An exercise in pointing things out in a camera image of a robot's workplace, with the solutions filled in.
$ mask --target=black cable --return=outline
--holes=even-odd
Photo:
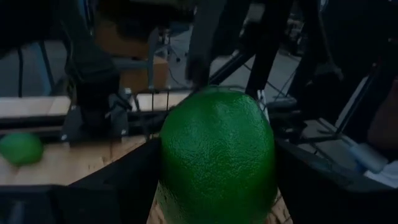
[[[149,133],[149,130],[148,130],[147,126],[146,126],[144,116],[141,113],[141,109],[139,107],[139,102],[138,102],[137,96],[133,94],[132,95],[132,99],[134,100],[134,104],[136,105],[136,110],[138,112],[139,121],[140,121],[141,127],[142,127],[142,132],[143,132],[143,134],[145,136],[146,141],[149,141],[150,133]]]
[[[169,68],[169,73],[170,73],[170,77],[172,77],[172,80],[173,80],[177,85],[182,86],[182,87],[188,87],[188,86],[186,86],[186,85],[184,85],[184,84],[181,84],[179,81],[177,81],[177,79],[173,76],[172,70],[171,70],[170,68]]]
[[[120,103],[121,103],[121,105],[123,106],[124,109],[127,109],[129,111],[132,110],[132,106],[131,106],[130,102],[127,99],[125,99],[124,97],[122,97],[120,95],[120,93],[117,93],[116,97],[120,100]]]
[[[278,98],[280,97],[281,94],[283,94],[283,90],[286,88],[287,84],[289,83],[289,81],[294,77],[294,75],[296,74],[296,69],[292,72],[292,74],[290,75],[290,77],[286,80],[286,82],[284,83],[284,85],[282,86],[281,91],[278,93],[278,95],[275,97],[274,102],[276,102],[278,100]]]
[[[22,84],[24,79],[24,55],[22,49],[18,47],[18,59],[19,59],[19,74],[18,74],[18,97],[22,97]]]

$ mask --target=black plastic part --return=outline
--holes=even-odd
[[[119,139],[128,135],[127,112],[122,108],[112,110],[109,128],[91,129],[81,118],[81,108],[70,109],[62,127],[61,140],[67,142]]]
[[[250,1],[228,0],[218,20],[213,37],[212,57],[231,55],[238,46],[244,20],[248,14]]]
[[[299,139],[297,142],[295,142],[295,144],[320,143],[320,142],[335,141],[335,140],[339,140],[339,135],[332,134],[331,136],[302,138]]]
[[[283,38],[293,0],[267,1],[262,17],[262,38],[258,42],[246,94],[257,100],[257,91],[266,87],[269,73]]]
[[[159,175],[160,139],[153,139],[71,186],[0,187],[0,221],[144,224]]]
[[[277,139],[277,182],[292,221],[392,223],[398,190]]]
[[[135,136],[144,134],[142,129],[143,118],[145,124],[148,127],[148,132],[157,133],[160,131],[165,117],[168,112],[166,111],[154,111],[146,112],[143,111],[141,114],[137,112],[124,112],[117,113],[115,111],[113,116],[116,118],[114,125],[114,131],[108,132],[107,136],[101,138],[100,136],[90,137],[89,133],[80,130],[81,121],[79,121],[79,113],[71,113],[70,122],[65,122],[65,115],[61,116],[36,116],[26,118],[0,118],[0,139],[7,133],[13,133],[18,131],[24,131],[27,129],[28,132],[38,136],[43,143],[51,142],[74,142],[74,141],[92,141],[92,140],[107,140],[107,139],[118,139],[122,136]],[[66,134],[67,138],[61,140],[62,135]]]
[[[288,113],[298,110],[297,102],[295,100],[273,101],[267,103],[268,112]]]
[[[373,117],[380,104],[387,98],[392,83],[397,78],[398,66],[396,60],[398,41],[391,38],[390,42],[386,43],[383,49],[384,53],[381,55],[382,62],[378,68],[379,74],[370,74],[370,76],[374,76],[373,81],[369,83],[368,90],[363,93],[362,100],[357,103],[358,105],[351,119],[346,122],[345,129],[342,130],[344,134],[356,142],[368,140],[368,129]]]
[[[57,1],[0,1],[0,58],[23,45],[49,37],[53,5]]]

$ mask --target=wire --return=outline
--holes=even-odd
[[[24,54],[22,49],[18,47],[18,59],[19,59],[19,74],[18,74],[18,97],[22,97],[22,84],[24,79]]]
[[[67,37],[66,43],[69,44],[69,50],[68,50],[68,47],[65,46],[67,48],[67,64],[69,62],[69,65],[72,66],[73,71],[78,71],[75,61],[73,60],[73,56],[74,56],[74,46],[73,45],[74,45],[74,43],[73,43],[73,41],[71,41],[72,38],[70,37],[69,31],[68,31],[65,23],[63,21],[60,21],[60,23],[61,23],[63,31]],[[72,78],[74,78],[76,80],[76,82],[83,82],[83,79],[79,73],[77,73],[76,75],[73,75],[73,74],[75,74],[75,72],[72,73]]]
[[[173,76],[172,70],[171,70],[170,68],[169,68],[169,73],[170,73],[170,77],[172,77],[172,80],[173,80],[177,85],[182,86],[182,87],[187,87],[187,88],[188,88],[187,85],[181,84],[179,81],[177,81],[177,79]]]
[[[294,75],[296,74],[296,70],[295,69],[292,74],[290,75],[290,77],[286,80],[286,82],[284,83],[284,85],[282,86],[282,89],[280,90],[280,92],[278,93],[278,95],[275,97],[274,102],[276,102],[278,100],[278,98],[280,97],[281,94],[283,94],[283,90],[286,88],[287,84],[290,82],[290,80],[294,77]]]
[[[132,106],[131,106],[130,102],[127,99],[125,99],[124,97],[122,97],[120,95],[120,93],[116,93],[116,97],[121,101],[119,103],[124,109],[130,110],[130,111],[132,110]]]
[[[133,94],[132,95],[132,99],[134,101],[134,104],[136,105],[136,109],[137,109],[138,116],[139,116],[139,121],[141,122],[142,132],[143,132],[143,134],[145,136],[146,141],[149,141],[150,133],[149,133],[149,130],[148,130],[146,124],[145,124],[144,116],[141,113],[141,109],[139,107],[139,102],[138,102],[137,96]]]
[[[243,64],[243,66],[244,66],[245,68],[247,68],[249,71],[251,71],[251,68],[250,68],[248,65]],[[271,84],[269,81],[267,81],[267,84],[268,84],[269,86],[271,86],[271,88],[273,88],[275,91],[278,92],[278,96],[281,95],[281,94],[284,94],[284,93],[283,93],[284,87],[282,87],[282,89],[280,90],[280,89],[278,89],[276,86],[274,86],[273,84]]]

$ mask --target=wooden surface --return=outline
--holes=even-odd
[[[164,58],[154,58],[154,86],[161,90],[166,88],[169,63]],[[148,89],[148,71],[146,69],[126,70],[120,74],[120,85],[129,88],[133,93]]]
[[[176,105],[187,94],[171,94],[169,106]],[[138,96],[142,110],[152,109],[152,95]],[[164,109],[167,95],[154,95],[154,109]],[[0,98],[0,118],[38,115],[61,115],[68,111],[67,97]],[[43,159],[31,166],[14,167],[0,157],[0,184],[63,184],[68,185],[118,160],[145,142],[142,136],[124,138],[122,142],[87,143],[70,147],[67,143],[45,146]],[[292,223],[283,199],[278,196],[268,220],[264,223]],[[154,201],[147,224],[166,224],[161,209]]]
[[[117,25],[99,14],[95,17],[95,42],[113,56],[147,58],[149,45],[133,38],[119,35]]]

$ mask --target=robotic arm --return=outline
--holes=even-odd
[[[174,6],[181,1],[172,2]],[[180,5],[192,3],[188,0]],[[208,84],[210,65],[215,58],[233,53],[249,6],[250,2],[245,0],[199,1],[186,72],[186,79],[192,81],[194,87]],[[74,105],[79,111],[77,119],[81,120],[78,123],[84,125],[89,138],[114,128],[110,98],[119,96],[119,72],[111,56],[93,41],[79,13],[77,0],[40,0],[40,4],[0,0],[0,22],[3,34],[0,53],[3,54],[24,44],[48,39],[51,34],[60,35],[67,50],[65,71],[76,87]],[[75,126],[68,132],[74,133]]]

